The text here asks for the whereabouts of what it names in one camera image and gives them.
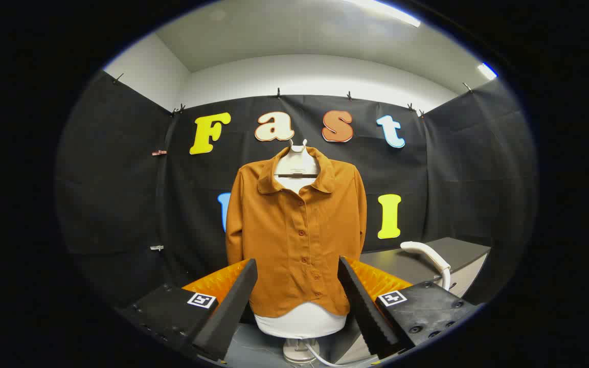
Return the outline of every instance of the blue letter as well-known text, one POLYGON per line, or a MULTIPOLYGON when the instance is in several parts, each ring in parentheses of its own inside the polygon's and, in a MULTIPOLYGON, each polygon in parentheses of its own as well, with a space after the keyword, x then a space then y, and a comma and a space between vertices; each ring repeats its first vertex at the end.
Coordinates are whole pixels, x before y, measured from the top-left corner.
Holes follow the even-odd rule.
POLYGON ((226 210, 229 209, 229 198, 231 198, 231 193, 222 193, 221 195, 217 196, 217 202, 222 203, 222 228, 224 228, 225 233, 226 233, 226 210))
POLYGON ((397 130, 395 130, 400 129, 401 124, 393 121, 390 115, 376 119, 376 123, 383 127, 383 135, 386 136, 386 141, 389 145, 395 148, 404 147, 406 142, 403 138, 397 137, 397 130))

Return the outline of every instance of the black fabric curtain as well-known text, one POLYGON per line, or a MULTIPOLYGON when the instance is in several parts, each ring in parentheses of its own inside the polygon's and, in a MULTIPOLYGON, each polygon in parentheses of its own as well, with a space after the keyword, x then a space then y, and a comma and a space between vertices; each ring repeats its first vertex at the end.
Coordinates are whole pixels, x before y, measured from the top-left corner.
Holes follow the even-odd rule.
POLYGON ((445 236, 493 247, 465 297, 491 298, 512 275, 535 215, 535 152, 522 110, 497 80, 423 119, 406 107, 332 96, 260 96, 169 111, 100 72, 59 144, 56 198, 65 244, 93 286, 123 307, 163 282, 184 285, 227 266, 219 195, 238 168, 288 142, 255 138, 258 118, 290 116, 295 144, 357 166, 368 201, 364 252, 445 236), (352 117, 353 138, 327 142, 323 116, 352 117), (210 153, 190 154, 197 118, 227 112, 210 153), (393 147, 376 120, 400 123, 393 147), (167 154, 153 156, 164 150, 167 154), (379 239, 381 195, 401 197, 397 238, 379 239), (161 245, 161 251, 150 247, 161 245))
POLYGON ((166 279, 156 178, 168 111, 99 72, 75 105, 56 158, 56 205, 68 252, 106 301, 124 306, 166 279))
POLYGON ((535 145, 521 106, 499 80, 424 116, 428 207, 423 240, 492 247, 465 299, 488 301, 512 277, 537 213, 535 145))
POLYGON ((399 247, 402 239, 420 240, 426 211, 426 139, 416 112, 386 103, 331 96, 271 96, 241 98, 185 109, 170 136, 166 170, 166 221, 170 254, 178 263, 189 265, 193 277, 227 266, 222 228, 222 207, 217 197, 229 193, 238 169, 247 163, 268 160, 288 142, 260 142, 255 137, 258 118, 272 111, 287 113, 300 145, 308 140, 325 156, 356 165, 367 194, 367 237, 364 251, 399 247), (327 142, 321 133, 324 114, 348 111, 353 119, 353 138, 348 142, 327 142), (210 153, 190 154, 198 117, 227 112, 231 122, 222 125, 220 138, 210 143, 210 153), (376 119, 391 115, 400 123, 400 137, 406 144, 391 147, 376 119), (382 208, 378 197, 396 194, 397 238, 379 239, 382 208))

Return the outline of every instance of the orange shirt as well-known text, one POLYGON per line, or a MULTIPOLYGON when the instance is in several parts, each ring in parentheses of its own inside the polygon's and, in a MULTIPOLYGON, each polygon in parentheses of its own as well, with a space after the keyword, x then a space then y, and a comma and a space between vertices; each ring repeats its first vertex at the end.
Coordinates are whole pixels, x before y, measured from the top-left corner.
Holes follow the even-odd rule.
POLYGON ((259 316, 280 317, 307 301, 346 316, 349 301, 337 279, 337 263, 339 256, 358 259, 363 250, 363 180, 354 165, 306 147, 320 174, 295 193, 274 178, 288 150, 239 168, 226 213, 229 265, 256 260, 250 306, 259 316))

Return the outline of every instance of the letter s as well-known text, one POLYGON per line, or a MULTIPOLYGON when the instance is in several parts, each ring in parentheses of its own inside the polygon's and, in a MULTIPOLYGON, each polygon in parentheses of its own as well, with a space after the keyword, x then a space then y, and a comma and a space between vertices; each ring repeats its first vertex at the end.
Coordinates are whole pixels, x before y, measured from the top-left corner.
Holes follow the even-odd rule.
POLYGON ((322 136, 327 142, 347 142, 353 138, 351 114, 348 111, 331 110, 322 118, 324 128, 322 136))

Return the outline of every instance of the white wall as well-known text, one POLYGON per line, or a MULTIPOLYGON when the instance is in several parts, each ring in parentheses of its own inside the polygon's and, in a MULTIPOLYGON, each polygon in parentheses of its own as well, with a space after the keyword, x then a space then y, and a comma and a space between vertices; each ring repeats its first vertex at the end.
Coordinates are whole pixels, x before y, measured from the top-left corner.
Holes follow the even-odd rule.
POLYGON ((190 74, 163 41, 151 33, 103 69, 168 111, 180 107, 180 93, 190 74))
POLYGON ((379 63, 340 56, 264 56, 209 67, 190 74, 178 103, 205 103, 281 94, 346 96, 429 111, 457 97, 427 79, 379 63))

